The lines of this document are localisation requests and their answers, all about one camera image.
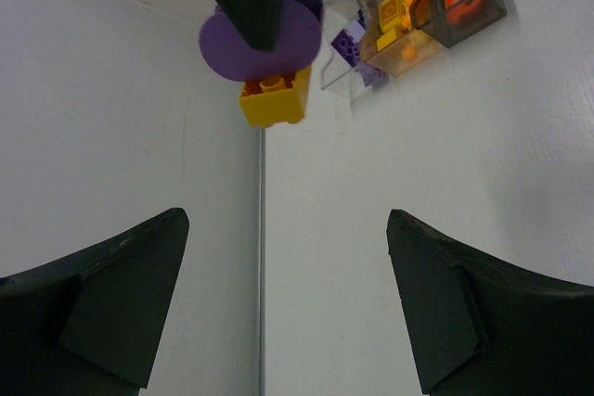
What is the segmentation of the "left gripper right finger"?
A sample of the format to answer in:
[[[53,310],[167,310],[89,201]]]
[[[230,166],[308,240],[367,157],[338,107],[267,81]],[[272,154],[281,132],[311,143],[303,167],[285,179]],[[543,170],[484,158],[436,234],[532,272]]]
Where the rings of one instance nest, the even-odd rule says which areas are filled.
[[[446,236],[406,211],[389,255],[425,395],[589,395],[593,289]]]

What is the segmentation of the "dark purple plate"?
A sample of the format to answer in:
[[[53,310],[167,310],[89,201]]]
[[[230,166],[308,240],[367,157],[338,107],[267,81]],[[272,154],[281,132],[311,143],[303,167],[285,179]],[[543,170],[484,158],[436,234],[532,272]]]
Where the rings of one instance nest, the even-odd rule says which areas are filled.
[[[358,73],[365,87],[375,87],[386,81],[386,73],[369,64],[361,64]]]

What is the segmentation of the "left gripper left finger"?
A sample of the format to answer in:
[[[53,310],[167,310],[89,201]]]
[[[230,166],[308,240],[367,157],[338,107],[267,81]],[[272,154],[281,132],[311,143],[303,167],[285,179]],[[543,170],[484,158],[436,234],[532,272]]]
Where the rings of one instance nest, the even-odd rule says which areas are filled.
[[[171,208],[1,280],[4,395],[137,395],[155,362],[189,219]]]

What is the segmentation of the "purple round flower lego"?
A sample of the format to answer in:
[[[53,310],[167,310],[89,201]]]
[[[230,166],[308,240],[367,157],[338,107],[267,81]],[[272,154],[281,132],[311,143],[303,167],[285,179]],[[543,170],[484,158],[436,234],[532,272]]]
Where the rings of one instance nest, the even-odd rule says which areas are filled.
[[[269,11],[250,6],[242,22],[218,11],[200,29],[200,51],[216,74],[231,81],[290,74],[316,58],[322,21],[322,0],[276,0]]]

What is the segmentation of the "small yellow duplo brick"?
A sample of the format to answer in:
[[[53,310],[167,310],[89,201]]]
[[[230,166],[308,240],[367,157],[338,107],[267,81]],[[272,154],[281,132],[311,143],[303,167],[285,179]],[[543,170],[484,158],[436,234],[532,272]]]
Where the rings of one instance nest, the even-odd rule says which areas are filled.
[[[305,118],[312,67],[243,84],[239,105],[249,125],[269,128]]]

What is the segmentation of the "light purple duplo brick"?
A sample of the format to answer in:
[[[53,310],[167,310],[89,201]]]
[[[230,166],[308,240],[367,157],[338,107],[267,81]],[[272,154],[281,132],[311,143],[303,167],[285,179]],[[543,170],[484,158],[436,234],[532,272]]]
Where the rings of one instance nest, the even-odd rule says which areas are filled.
[[[350,66],[356,67],[360,62],[359,47],[355,39],[342,29],[332,40],[331,46]]]

